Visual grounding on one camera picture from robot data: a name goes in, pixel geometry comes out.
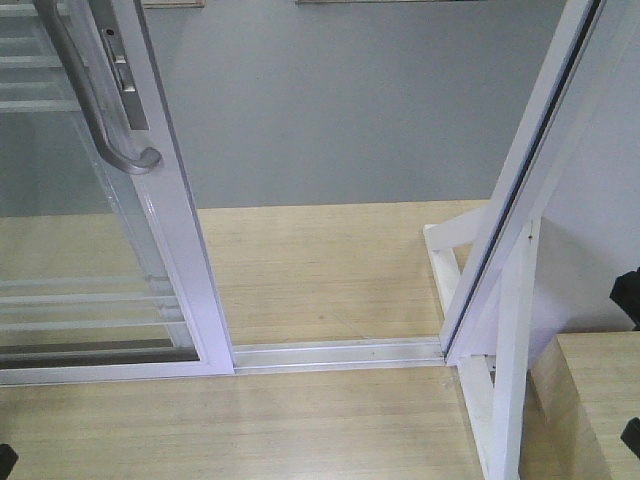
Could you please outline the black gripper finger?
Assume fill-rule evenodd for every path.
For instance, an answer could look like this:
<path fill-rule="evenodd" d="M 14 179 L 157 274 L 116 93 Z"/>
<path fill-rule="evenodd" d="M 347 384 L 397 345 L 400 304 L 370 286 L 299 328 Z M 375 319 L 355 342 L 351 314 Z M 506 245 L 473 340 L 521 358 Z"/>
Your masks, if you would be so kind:
<path fill-rule="evenodd" d="M 621 441 L 637 457 L 640 458 L 640 419 L 631 418 L 620 434 Z"/>
<path fill-rule="evenodd" d="M 7 480 L 19 459 L 9 444 L 0 445 L 0 480 Z"/>
<path fill-rule="evenodd" d="M 639 270 L 629 271 L 614 281 L 609 298 L 622 309 L 634 324 L 634 330 L 640 327 L 640 277 Z"/>

